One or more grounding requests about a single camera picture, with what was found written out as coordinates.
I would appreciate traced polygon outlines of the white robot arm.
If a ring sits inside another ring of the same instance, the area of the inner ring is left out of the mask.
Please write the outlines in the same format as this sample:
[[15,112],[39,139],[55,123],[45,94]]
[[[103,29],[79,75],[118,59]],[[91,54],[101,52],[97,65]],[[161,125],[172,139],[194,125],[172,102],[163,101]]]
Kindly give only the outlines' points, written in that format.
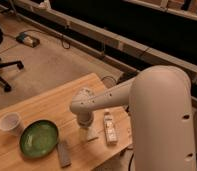
[[82,128],[95,110],[128,105],[135,171],[197,171],[191,81],[175,66],[157,65],[97,95],[79,91],[70,110]]

